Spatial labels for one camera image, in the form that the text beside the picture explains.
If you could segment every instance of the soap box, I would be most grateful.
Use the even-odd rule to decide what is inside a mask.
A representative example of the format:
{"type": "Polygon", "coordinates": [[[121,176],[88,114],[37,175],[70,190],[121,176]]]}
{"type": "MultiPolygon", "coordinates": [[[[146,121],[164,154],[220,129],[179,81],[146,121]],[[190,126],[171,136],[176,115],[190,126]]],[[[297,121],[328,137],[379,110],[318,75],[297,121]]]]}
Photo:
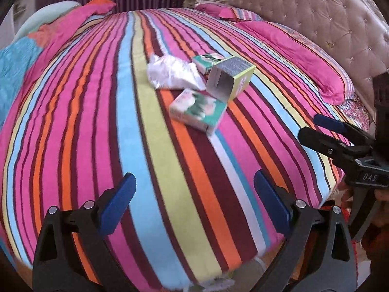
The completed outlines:
{"type": "Polygon", "coordinates": [[[185,89],[170,105],[169,114],[171,118],[212,135],[226,109],[224,102],[185,89]]]}
{"type": "Polygon", "coordinates": [[[205,54],[195,56],[192,58],[192,62],[196,64],[197,70],[203,75],[208,75],[214,64],[223,60],[224,57],[220,54],[205,54]]]}
{"type": "Polygon", "coordinates": [[[219,61],[209,74],[207,92],[228,103],[248,86],[254,70],[255,65],[238,56],[219,61]]]}

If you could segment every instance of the white plastic bag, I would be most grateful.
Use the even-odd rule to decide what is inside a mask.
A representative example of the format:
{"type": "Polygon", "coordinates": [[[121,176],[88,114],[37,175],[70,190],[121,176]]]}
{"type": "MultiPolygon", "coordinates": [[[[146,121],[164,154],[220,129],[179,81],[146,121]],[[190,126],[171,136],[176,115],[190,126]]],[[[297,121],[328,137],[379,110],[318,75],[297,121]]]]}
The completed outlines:
{"type": "Polygon", "coordinates": [[[194,63],[170,55],[151,55],[147,77],[155,89],[205,90],[205,84],[194,63]]]}

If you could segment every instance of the silver bolt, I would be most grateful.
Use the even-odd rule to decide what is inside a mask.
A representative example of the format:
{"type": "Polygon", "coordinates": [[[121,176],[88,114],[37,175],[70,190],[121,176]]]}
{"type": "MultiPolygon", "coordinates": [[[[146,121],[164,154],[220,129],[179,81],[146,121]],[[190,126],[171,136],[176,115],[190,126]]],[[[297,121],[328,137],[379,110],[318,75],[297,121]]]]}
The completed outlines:
{"type": "Polygon", "coordinates": [[[336,214],[342,213],[342,210],[339,208],[339,206],[334,206],[334,207],[332,207],[332,210],[333,210],[336,214]]]}
{"type": "Polygon", "coordinates": [[[49,208],[49,214],[54,214],[55,212],[57,212],[57,207],[56,206],[51,206],[49,208]]]}
{"type": "Polygon", "coordinates": [[[307,206],[307,204],[306,204],[303,200],[297,200],[297,201],[296,201],[296,206],[297,206],[298,208],[303,209],[303,208],[305,208],[305,207],[307,206]]]}
{"type": "Polygon", "coordinates": [[[86,208],[86,209],[91,209],[91,208],[93,208],[95,206],[95,202],[94,201],[87,201],[87,202],[85,202],[85,204],[84,204],[84,208],[86,208]]]}

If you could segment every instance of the bed headboard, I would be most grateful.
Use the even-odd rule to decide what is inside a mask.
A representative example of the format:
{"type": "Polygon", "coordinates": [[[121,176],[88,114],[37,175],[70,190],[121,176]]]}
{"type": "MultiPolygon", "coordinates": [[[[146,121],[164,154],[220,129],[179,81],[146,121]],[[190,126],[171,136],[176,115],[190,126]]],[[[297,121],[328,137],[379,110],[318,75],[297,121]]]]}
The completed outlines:
{"type": "Polygon", "coordinates": [[[229,0],[323,48],[349,74],[374,115],[372,77],[389,71],[389,26],[372,0],[229,0]]]}

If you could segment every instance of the striped blanket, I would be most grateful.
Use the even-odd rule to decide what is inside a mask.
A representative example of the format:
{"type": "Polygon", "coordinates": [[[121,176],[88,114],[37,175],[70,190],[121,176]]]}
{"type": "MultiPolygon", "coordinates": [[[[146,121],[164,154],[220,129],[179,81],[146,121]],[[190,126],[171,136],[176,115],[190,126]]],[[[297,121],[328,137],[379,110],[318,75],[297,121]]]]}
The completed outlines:
{"type": "Polygon", "coordinates": [[[315,127],[316,113],[345,114],[325,104],[292,62],[234,25],[195,10],[159,9],[94,15],[68,33],[19,94],[0,136],[1,218],[9,246],[27,265],[50,206],[78,208],[131,172],[137,191],[107,245],[139,290],[183,288],[279,242],[254,191],[257,170],[313,207],[340,179],[327,157],[296,136],[315,127]],[[213,52],[242,56],[257,69],[207,137],[169,118],[179,92],[155,91],[146,66],[153,53],[190,61],[213,52]]]}

